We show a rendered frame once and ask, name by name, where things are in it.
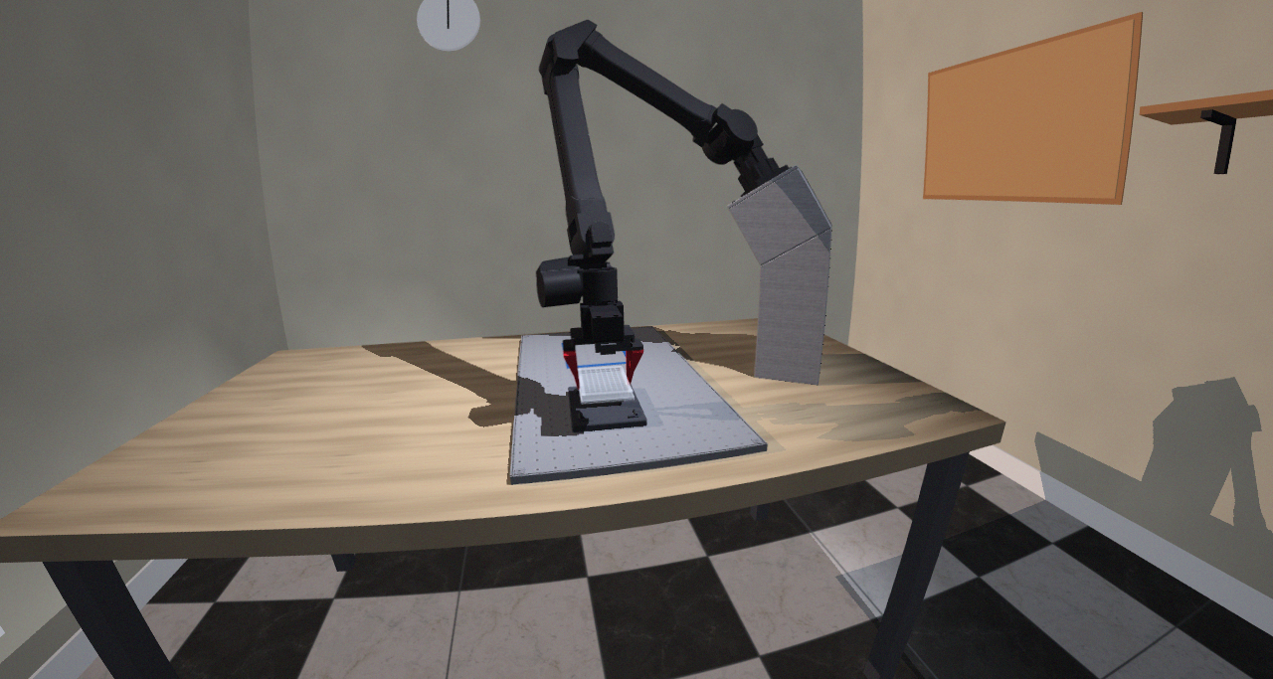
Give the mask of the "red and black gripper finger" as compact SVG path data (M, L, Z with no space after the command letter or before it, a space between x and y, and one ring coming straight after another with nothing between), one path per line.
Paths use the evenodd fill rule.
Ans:
M566 366L569 366L572 375L574 375L575 377L575 385L577 389L579 390L579 375L578 375L575 350L563 350L563 354L564 359L566 361Z
M642 358L642 350L625 350L625 362L628 362L628 380L631 382L634 369L639 366L639 359Z

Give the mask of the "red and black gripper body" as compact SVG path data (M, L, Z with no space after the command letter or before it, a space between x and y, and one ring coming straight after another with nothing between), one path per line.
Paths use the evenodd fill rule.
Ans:
M606 301L605 306L611 306L615 303L617 303L617 301L611 301L611 302ZM583 299L583 304L600 306L600 302ZM620 348L620 350L642 350L642 341L639 340L639 338L634 339L634 332L631 331L631 326L624 325L624 327L625 327L625 336L622 341L622 348ZM575 345L583 345L583 344L594 344L593 338L583 339L580 327L570 327L570 339L563 340L563 350L575 350Z

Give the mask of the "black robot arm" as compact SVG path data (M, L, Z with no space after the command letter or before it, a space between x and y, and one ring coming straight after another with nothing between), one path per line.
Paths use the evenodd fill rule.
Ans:
M723 103L707 104L603 39L596 27L586 19L552 33L538 65L552 117L572 255L544 260L536 276L541 307L575 304L582 296L600 302L600 306L579 303L582 336L593 338L596 353L610 355L622 348L624 304L619 301L605 306L606 301L617 301L617 268L603 262L614 254L615 231L593 161L578 65L631 90L681 124L709 161L717 164L735 161L745 191L741 196L791 167L779 168L777 159L768 158L750 113Z

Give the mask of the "white well plate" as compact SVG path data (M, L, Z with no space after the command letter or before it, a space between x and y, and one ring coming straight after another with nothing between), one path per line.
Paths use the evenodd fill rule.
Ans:
M622 366L578 368L578 375L582 406L634 399L631 382Z

